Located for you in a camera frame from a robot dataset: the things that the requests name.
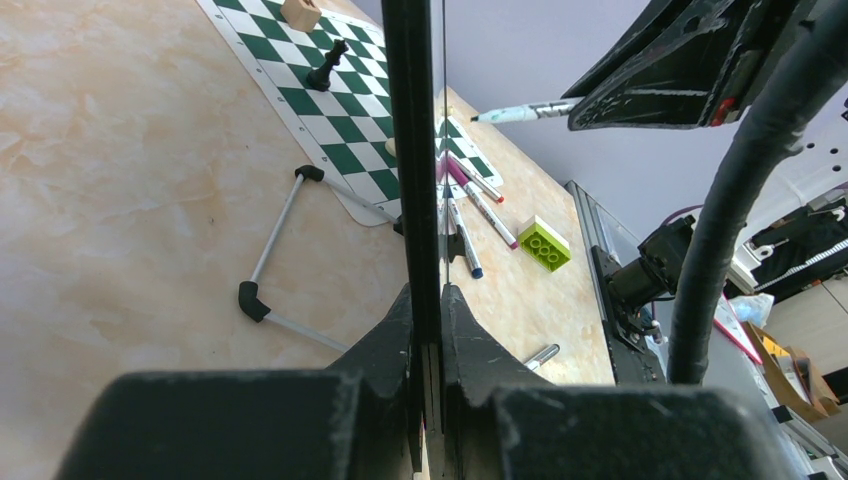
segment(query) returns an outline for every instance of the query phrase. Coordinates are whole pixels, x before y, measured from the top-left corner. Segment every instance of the hole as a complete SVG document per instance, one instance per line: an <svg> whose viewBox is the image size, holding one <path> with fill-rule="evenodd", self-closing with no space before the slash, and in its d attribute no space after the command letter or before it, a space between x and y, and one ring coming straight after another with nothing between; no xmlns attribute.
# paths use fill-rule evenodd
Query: hole
<svg viewBox="0 0 848 480"><path fill-rule="evenodd" d="M692 33L698 29L698 25L701 24L701 17L692 17L686 22L686 25L683 26L683 33Z"/></svg>

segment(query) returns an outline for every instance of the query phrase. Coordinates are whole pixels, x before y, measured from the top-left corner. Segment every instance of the black chess piece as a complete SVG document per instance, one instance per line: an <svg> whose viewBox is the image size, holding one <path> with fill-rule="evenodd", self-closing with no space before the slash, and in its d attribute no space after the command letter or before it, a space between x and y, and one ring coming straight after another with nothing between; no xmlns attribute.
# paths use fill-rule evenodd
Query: black chess piece
<svg viewBox="0 0 848 480"><path fill-rule="evenodd" d="M324 64L306 74L306 83L319 92L326 92L330 88L330 72L339 64L346 51L347 43L344 40L333 41L333 49L324 54Z"/></svg>

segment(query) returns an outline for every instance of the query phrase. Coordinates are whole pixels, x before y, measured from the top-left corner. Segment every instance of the plastic bag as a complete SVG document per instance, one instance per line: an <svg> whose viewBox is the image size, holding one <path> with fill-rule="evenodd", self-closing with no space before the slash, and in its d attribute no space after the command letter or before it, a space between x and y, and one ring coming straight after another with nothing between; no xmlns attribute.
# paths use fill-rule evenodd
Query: plastic bag
<svg viewBox="0 0 848 480"><path fill-rule="evenodd" d="M730 300L730 306L740 322L751 322L759 328L766 326L766 320L774 305L774 295L742 295Z"/></svg>

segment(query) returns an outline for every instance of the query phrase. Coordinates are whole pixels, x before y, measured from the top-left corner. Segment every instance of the beige table surface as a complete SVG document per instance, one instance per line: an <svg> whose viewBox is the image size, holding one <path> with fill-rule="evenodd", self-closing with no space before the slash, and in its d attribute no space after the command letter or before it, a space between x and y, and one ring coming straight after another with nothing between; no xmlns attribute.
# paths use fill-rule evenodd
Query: beige table surface
<svg viewBox="0 0 848 480"><path fill-rule="evenodd" d="M344 0L329 10L365 19ZM470 208L486 277L452 268L480 322L539 373L612 383L574 203L471 108L504 221L571 242L549 274ZM46 478L113 378L143 369L320 368L338 353L247 320L255 266L307 157L193 0L0 3L0 478ZM352 344L406 282L403 240L298 195L261 281L277 313Z"/></svg>

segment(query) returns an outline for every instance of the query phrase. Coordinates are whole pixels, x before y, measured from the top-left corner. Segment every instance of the chessboard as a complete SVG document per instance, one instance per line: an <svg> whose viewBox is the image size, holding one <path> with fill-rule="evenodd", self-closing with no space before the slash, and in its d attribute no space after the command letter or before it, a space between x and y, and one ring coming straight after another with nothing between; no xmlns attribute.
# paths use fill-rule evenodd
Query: chessboard
<svg viewBox="0 0 848 480"><path fill-rule="evenodd" d="M326 10L310 33L292 29L268 0L197 0L253 77L286 127L325 175L392 216L401 214L397 161L385 143L394 137L386 45L373 25ZM306 75L324 63L333 41L348 51L319 92ZM435 125L436 146L447 147L493 186L503 179L452 118ZM454 196L464 192L454 188ZM354 220L365 226L385 218L336 193Z"/></svg>

